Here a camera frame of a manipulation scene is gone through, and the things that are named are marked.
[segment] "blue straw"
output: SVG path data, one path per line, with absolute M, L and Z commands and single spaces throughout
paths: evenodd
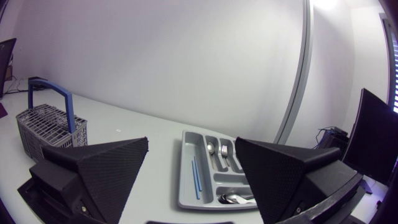
M 197 181 L 197 172 L 195 170 L 195 165 L 193 165 L 192 161 L 192 171 L 193 171 L 193 181 L 195 182 L 195 191 L 197 193 L 197 199 L 200 199 L 200 193 L 199 193 L 199 186 L 198 186 L 198 181 Z
M 201 191 L 201 182 L 200 182 L 200 176 L 199 176 L 197 158 L 194 156 L 193 159 L 195 160 L 195 168 L 196 168 L 196 170 L 197 170 L 197 179 L 198 179 L 198 183 L 199 183 L 199 191 Z

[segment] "white table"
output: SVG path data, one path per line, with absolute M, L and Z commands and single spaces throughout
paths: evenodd
M 21 82 L 19 88 L 26 89 L 26 82 Z M 5 95 L 1 103 L 8 115 L 0 119 L 0 198 L 16 223 L 38 223 L 17 192 L 31 177 L 29 168 L 35 164 L 23 150 L 15 119 L 17 114 L 27 108 L 27 93 Z M 65 101 L 58 93 L 52 90 L 34 92 L 34 105 L 44 103 L 65 110 Z M 88 144 L 148 137 L 149 152 L 124 207 L 120 223 L 145 223 L 149 220 L 171 223 L 262 223 L 258 210 L 199 211 L 182 209 L 177 204 L 182 131 L 187 129 L 227 137 L 224 134 L 135 113 L 77 95 L 73 96 L 73 107 L 77 116 L 88 120 Z M 351 214 L 365 223 L 372 219 L 377 201 L 382 200 L 387 191 L 386 186 L 380 183 L 372 185 L 372 180 L 368 182 L 371 183 L 373 195 L 365 195 Z

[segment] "dishwasher basket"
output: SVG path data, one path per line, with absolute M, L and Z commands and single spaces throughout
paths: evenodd
M 54 106 L 33 107 L 33 85 L 44 85 L 65 97 L 67 112 Z M 29 109 L 16 116 L 25 153 L 34 161 L 42 160 L 42 146 L 77 147 L 87 145 L 87 120 L 73 115 L 72 94 L 46 80 L 29 81 Z

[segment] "window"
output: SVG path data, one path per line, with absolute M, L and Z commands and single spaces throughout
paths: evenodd
M 387 104 L 398 113 L 398 41 L 385 16 L 381 15 L 389 56 L 389 92 Z

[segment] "gray cutlery tray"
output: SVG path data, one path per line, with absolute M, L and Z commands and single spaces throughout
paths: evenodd
M 214 168 L 207 150 L 207 143 L 215 147 L 212 155 Z M 227 166 L 221 156 L 221 146 L 227 145 Z M 192 160 L 196 157 L 202 191 L 197 199 L 193 179 Z M 252 195 L 242 167 L 236 158 L 234 139 L 217 138 L 193 131 L 182 133 L 182 153 L 180 166 L 180 192 L 178 204 L 182 208 L 200 210 L 238 210 L 257 208 L 255 203 L 223 204 L 219 202 L 222 194 L 235 193 L 247 197 Z

